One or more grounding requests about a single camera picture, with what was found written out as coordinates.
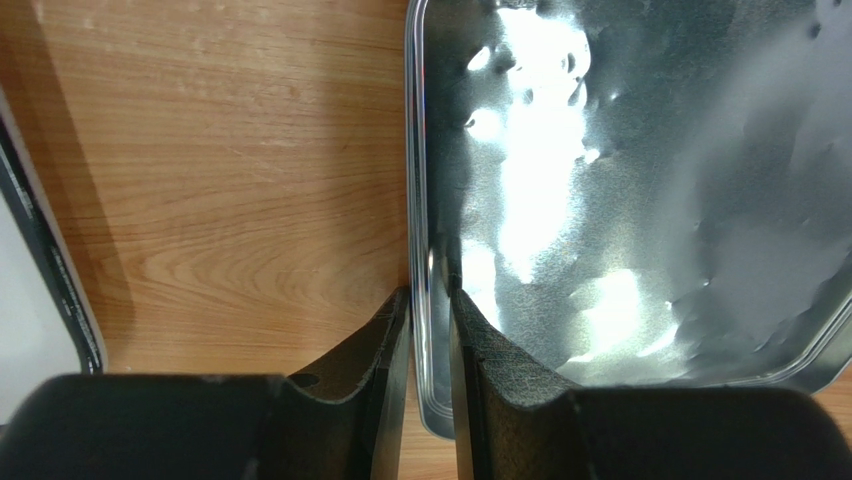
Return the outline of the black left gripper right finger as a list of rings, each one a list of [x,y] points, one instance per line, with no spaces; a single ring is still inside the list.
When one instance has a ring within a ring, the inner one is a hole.
[[[847,479],[851,451],[810,396],[777,388],[584,388],[451,297],[462,479]]]

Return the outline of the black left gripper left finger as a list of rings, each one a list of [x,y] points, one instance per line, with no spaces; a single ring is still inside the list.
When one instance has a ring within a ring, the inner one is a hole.
[[[63,375],[1,435],[5,479],[394,479],[410,293],[288,375]]]

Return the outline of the silver square tin lid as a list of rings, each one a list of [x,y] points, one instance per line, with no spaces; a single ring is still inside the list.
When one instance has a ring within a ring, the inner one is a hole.
[[[851,366],[847,1],[413,1],[420,417],[454,435],[450,298],[574,384]]]

